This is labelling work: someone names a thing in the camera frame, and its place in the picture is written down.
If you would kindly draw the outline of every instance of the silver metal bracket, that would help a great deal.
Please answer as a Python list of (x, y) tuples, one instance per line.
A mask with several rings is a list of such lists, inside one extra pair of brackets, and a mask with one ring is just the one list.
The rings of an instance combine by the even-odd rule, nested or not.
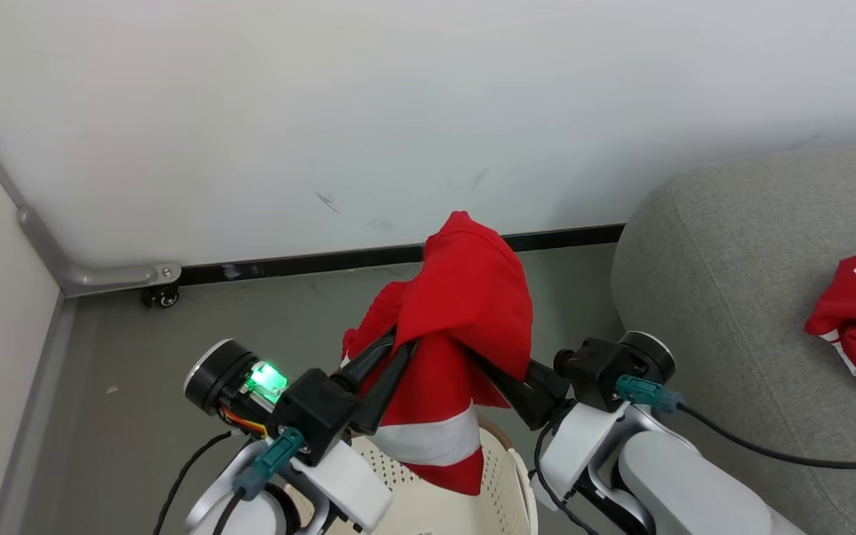
[(68, 258), (38, 213), (28, 204), (19, 205), (18, 224), (67, 297), (169, 285), (177, 282), (181, 276), (180, 265), (173, 263), (122, 267), (86, 267), (76, 264)]

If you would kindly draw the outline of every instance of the gray fabric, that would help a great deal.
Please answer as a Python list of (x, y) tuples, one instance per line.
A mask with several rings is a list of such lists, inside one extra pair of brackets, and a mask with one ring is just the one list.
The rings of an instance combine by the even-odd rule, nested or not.
[[(628, 329), (662, 339), (671, 389), (742, 437), (856, 460), (856, 378), (803, 326), (838, 261), (856, 254), (856, 149), (705, 167), (629, 220), (612, 290)], [(668, 420), (809, 534), (856, 533), (856, 471), (795, 467)]]

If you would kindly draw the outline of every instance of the gray floor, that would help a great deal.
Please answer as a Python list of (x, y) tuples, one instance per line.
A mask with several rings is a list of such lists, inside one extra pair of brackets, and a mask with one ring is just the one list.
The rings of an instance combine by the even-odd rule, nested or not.
[[(534, 358), (553, 361), (587, 336), (622, 333), (609, 271), (613, 244), (523, 253), (534, 299)], [(82, 299), (60, 397), (35, 476), (25, 533), (147, 533), (181, 465), (225, 427), (191, 406), (181, 382), (213, 343), (236, 338), (290, 376), (339, 362), (343, 332), (355, 326), (392, 280), (418, 265), (181, 289), (174, 308), (147, 311), (135, 294)], [(489, 410), (530, 465), (536, 436), (510, 411)], [(163, 532), (183, 533), (193, 502), (232, 458), (224, 441), (193, 467)], [(574, 511), (601, 533), (618, 533), (582, 498)], [(562, 514), (540, 508), (540, 532), (578, 533)]]

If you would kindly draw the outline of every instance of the glowing green led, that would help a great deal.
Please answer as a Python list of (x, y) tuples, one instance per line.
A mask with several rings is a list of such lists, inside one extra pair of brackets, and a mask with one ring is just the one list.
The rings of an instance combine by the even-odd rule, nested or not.
[(289, 383), (289, 380), (279, 373), (279, 370), (269, 363), (259, 361), (253, 365), (253, 371), (247, 379), (247, 389), (275, 403), (279, 401), (279, 396), (282, 396), (282, 390), (286, 389), (286, 383)]

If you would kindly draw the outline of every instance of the white plastic basket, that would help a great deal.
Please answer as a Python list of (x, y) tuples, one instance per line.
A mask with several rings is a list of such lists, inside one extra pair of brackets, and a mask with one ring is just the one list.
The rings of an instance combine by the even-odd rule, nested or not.
[[(479, 496), (465, 496), (422, 481), (403, 464), (386, 457), (366, 438), (352, 448), (392, 491), (394, 500), (372, 535), (536, 535), (537, 509), (527, 481), (527, 467), (493, 424), (481, 423), (484, 475)], [(312, 504), (289, 485), (288, 492), (303, 520)], [(337, 520), (327, 535), (357, 535)]]

